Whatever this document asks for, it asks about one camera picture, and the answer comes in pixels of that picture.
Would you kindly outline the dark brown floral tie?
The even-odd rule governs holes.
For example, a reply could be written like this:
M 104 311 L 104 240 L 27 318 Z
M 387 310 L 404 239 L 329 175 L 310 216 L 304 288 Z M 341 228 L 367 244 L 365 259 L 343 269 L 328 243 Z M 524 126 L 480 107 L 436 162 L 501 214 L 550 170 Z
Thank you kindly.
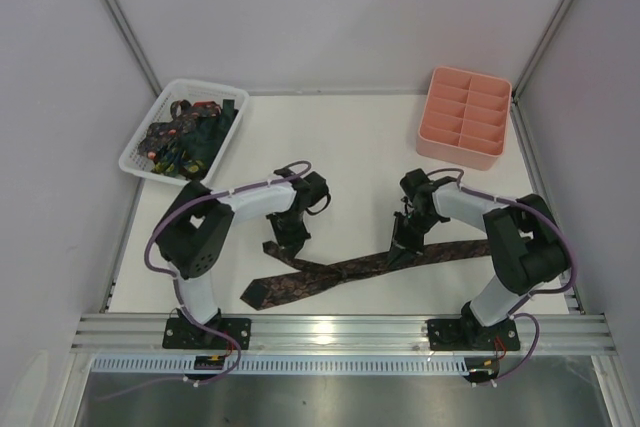
M 252 280 L 240 300 L 256 311 L 275 308 L 324 293 L 337 286 L 415 267 L 488 257 L 486 240 L 429 244 L 417 256 L 398 264 L 387 263 L 380 252 L 332 264 L 319 264 L 291 256 L 274 241 L 262 244 L 263 253 L 293 269 L 291 273 Z

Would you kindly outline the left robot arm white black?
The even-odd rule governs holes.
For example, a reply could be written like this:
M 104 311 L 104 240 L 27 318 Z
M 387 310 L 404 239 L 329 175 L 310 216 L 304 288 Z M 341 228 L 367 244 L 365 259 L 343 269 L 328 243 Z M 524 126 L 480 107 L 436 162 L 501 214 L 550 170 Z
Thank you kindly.
M 223 250 L 231 227 L 264 217 L 275 236 L 276 252 L 290 260 L 311 238 L 304 217 L 320 201 L 331 202 L 324 177 L 288 165 L 263 181 L 214 192 L 198 181 L 185 185 L 148 240 L 143 259 L 148 270 L 171 278 L 182 318 L 207 333 L 217 331 L 221 310 L 204 276 Z

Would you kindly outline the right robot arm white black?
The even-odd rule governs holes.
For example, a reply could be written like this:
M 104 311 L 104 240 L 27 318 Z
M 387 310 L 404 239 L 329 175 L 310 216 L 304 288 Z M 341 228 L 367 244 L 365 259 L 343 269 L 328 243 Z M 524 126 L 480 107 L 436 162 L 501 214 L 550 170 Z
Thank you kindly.
M 416 169 L 401 179 L 404 209 L 395 215 L 386 264 L 396 268 L 417 260 L 426 251 L 426 234 L 439 223 L 456 220 L 485 233 L 494 275 L 458 318 L 428 321 L 430 346 L 487 351 L 501 340 L 517 348 L 516 311 L 572 270 L 573 256 L 540 196 L 493 196 L 464 186 L 462 176 L 459 168 Z

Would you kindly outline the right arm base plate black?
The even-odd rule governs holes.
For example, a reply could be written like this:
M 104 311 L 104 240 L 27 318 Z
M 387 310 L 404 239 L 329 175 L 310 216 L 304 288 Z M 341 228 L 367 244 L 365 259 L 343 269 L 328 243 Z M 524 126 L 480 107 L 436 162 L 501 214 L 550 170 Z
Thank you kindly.
M 516 324 L 509 319 L 484 327 L 473 318 L 435 318 L 428 320 L 426 327 L 433 351 L 519 351 L 521 348 Z

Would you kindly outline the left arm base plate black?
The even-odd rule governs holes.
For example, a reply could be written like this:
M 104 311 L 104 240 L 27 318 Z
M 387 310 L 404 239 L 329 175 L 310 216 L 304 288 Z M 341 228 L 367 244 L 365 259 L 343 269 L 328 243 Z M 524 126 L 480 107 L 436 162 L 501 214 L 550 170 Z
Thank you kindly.
M 205 324 L 233 338 L 242 349 L 249 347 L 251 338 L 251 320 L 249 318 L 231 318 L 215 316 Z M 181 312 L 170 317 L 164 329 L 162 347 L 168 350 L 225 350 L 229 342 L 219 336 L 193 325 Z

